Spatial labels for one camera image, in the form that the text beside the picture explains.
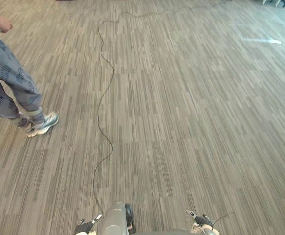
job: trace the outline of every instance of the floor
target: floor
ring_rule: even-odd
[[[285,234],[285,8],[255,0],[0,0],[0,37],[60,122],[0,118],[0,235],[72,234],[132,204],[139,232]],[[146,16],[137,18],[134,15]]]

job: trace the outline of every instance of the black cable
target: black cable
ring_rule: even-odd
[[[102,131],[102,128],[101,128],[100,123],[99,123],[99,121],[100,121],[99,109],[100,109],[100,106],[101,106],[101,103],[102,103],[102,99],[103,99],[103,97],[105,96],[105,94],[107,93],[107,91],[109,90],[109,88],[110,88],[110,86],[111,86],[111,83],[112,83],[112,81],[113,81],[113,79],[114,79],[115,68],[114,68],[114,66],[112,65],[112,63],[111,63],[109,60],[107,60],[107,59],[102,55],[102,49],[103,49],[103,46],[104,46],[105,43],[104,43],[102,34],[100,33],[100,27],[101,27],[103,24],[106,24],[106,23],[113,23],[113,24],[119,23],[120,17],[121,17],[122,15],[125,15],[125,14],[130,15],[130,16],[135,17],[135,18],[138,19],[138,18],[142,18],[142,17],[149,16],[149,15],[157,15],[157,16],[159,16],[159,15],[162,15],[162,14],[168,13],[168,12],[172,12],[173,14],[176,14],[177,12],[179,12],[179,11],[182,10],[182,9],[189,9],[190,11],[193,10],[193,9],[195,9],[195,8],[207,8],[207,9],[212,9],[212,8],[215,8],[215,7],[218,6],[218,5],[222,5],[222,4],[224,4],[224,3],[228,2],[228,1],[232,1],[232,0],[222,0],[222,2],[218,2],[218,3],[216,3],[216,4],[212,5],[212,6],[193,6],[193,7],[183,6],[183,7],[179,8],[177,11],[173,11],[173,10],[170,10],[170,9],[166,9],[166,10],[164,10],[164,11],[162,11],[162,12],[149,12],[149,13],[146,13],[146,14],[143,14],[143,15],[138,15],[138,16],[137,16],[137,15],[134,15],[134,14],[132,14],[132,13],[130,13],[130,12],[122,12],[121,14],[118,15],[118,18],[117,18],[116,21],[103,21],[103,22],[98,26],[97,33],[99,34],[100,39],[101,39],[100,55],[101,55],[101,57],[102,57],[102,58],[111,66],[111,68],[112,68],[112,75],[111,75],[110,82],[109,82],[108,86],[106,87],[105,91],[103,92],[103,94],[102,94],[102,96],[101,96],[101,98],[100,98],[99,105],[98,105],[98,109],[97,109],[98,128],[99,128],[100,132],[102,133],[102,135],[107,139],[107,141],[109,142],[109,144],[110,144],[110,146],[111,146],[111,151],[110,151],[110,153],[109,153],[104,159],[102,159],[102,160],[97,164],[97,166],[96,166],[96,168],[95,168],[95,170],[94,170],[94,174],[93,174],[92,193],[93,193],[93,195],[94,195],[94,197],[95,197],[95,200],[96,200],[96,202],[97,202],[97,204],[98,204],[98,206],[99,206],[99,209],[100,209],[100,211],[101,211],[101,214],[104,214],[104,212],[103,212],[103,210],[102,210],[101,204],[99,203],[98,197],[97,197],[97,195],[95,194],[95,190],[94,190],[95,175],[96,175],[96,173],[97,173],[97,170],[98,170],[99,165],[100,165],[103,161],[105,161],[105,160],[107,160],[108,158],[110,158],[110,156],[112,155],[113,150],[114,150],[114,146],[113,146],[111,140],[110,140],[110,139],[107,137],[107,135]]]
[[[212,226],[212,231],[213,231],[214,225],[216,224],[217,221],[219,221],[219,220],[221,220],[221,219],[223,219],[223,218],[225,218],[225,217],[227,217],[227,216],[229,216],[229,215],[231,215],[231,214],[234,214],[234,212],[231,212],[231,213],[229,213],[229,214],[227,214],[227,215],[224,215],[224,216],[222,216],[221,218],[217,219],[217,220],[214,222],[213,226]]]

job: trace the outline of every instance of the black object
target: black object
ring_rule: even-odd
[[[85,224],[77,225],[75,228],[74,234],[78,234],[81,232],[85,232],[86,234],[88,234],[90,233],[92,227],[93,227],[93,223],[91,221]]]
[[[195,222],[199,225],[207,224],[207,225],[213,226],[213,223],[209,219],[204,218],[204,217],[196,216]]]
[[[128,233],[134,234],[136,232],[136,227],[133,222],[132,207],[130,204],[125,204],[125,209],[126,209],[126,223],[127,223]]]

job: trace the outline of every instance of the hand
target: hand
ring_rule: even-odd
[[[2,33],[8,32],[12,27],[12,22],[8,18],[0,16],[0,31]]]

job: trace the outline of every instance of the person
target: person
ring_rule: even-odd
[[[0,32],[7,33],[12,28],[11,21],[0,15]],[[57,124],[59,116],[55,112],[44,115],[41,108],[41,95],[35,82],[22,68],[10,48],[0,39],[0,81],[13,91],[16,101],[25,110],[19,112],[13,99],[4,91],[0,82],[0,117],[7,118],[23,129],[28,137],[46,133]]]

